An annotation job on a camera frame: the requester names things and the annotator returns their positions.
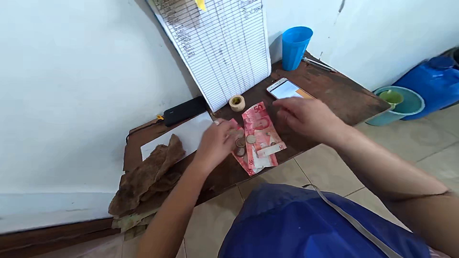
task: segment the green cup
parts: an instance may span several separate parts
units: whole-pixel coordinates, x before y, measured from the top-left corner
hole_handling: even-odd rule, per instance
[[[393,90],[383,91],[379,94],[379,97],[391,105],[391,109],[389,110],[393,110],[398,104],[403,102],[403,95]]]

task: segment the hand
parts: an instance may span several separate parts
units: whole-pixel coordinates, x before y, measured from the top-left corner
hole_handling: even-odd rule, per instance
[[[208,174],[231,153],[236,141],[236,134],[228,136],[228,130],[234,125],[220,118],[218,122],[219,125],[212,123],[202,135],[193,160],[200,170]]]
[[[281,107],[277,116],[294,131],[326,145],[335,143],[351,128],[320,100],[292,97],[276,100],[273,105]]]

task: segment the gray strap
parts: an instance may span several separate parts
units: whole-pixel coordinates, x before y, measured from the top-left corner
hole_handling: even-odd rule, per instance
[[[330,205],[332,208],[334,208],[341,216],[343,216],[349,223],[354,226],[355,229],[357,229],[358,232],[360,232],[362,235],[364,235],[368,240],[372,241],[373,244],[375,244],[383,253],[387,255],[389,258],[403,258],[401,255],[396,253],[394,250],[392,250],[390,247],[388,247],[383,241],[379,240],[376,236],[374,236],[370,231],[368,231],[365,227],[362,226],[356,219],[354,219],[353,216],[349,215],[347,212],[343,211],[340,207],[336,206],[332,202],[330,202],[323,194],[322,192],[318,189],[313,184],[309,184],[314,187],[316,192],[319,194],[320,198],[324,200],[328,205]]]

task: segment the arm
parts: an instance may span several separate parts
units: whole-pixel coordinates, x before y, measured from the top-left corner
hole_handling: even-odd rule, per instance
[[[428,245],[459,257],[459,198],[423,170],[344,124],[319,100],[274,102],[296,132],[334,148],[359,180]]]
[[[219,126],[212,124],[202,136],[193,162],[140,240],[137,258],[174,258],[177,255],[204,181],[234,145],[235,135],[226,134],[231,123],[220,122]]]

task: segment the smartphone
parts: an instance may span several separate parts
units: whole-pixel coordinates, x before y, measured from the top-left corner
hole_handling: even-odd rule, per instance
[[[301,97],[305,99],[315,99],[309,93],[296,86],[287,78],[282,78],[266,89],[276,99],[284,99],[290,97]]]

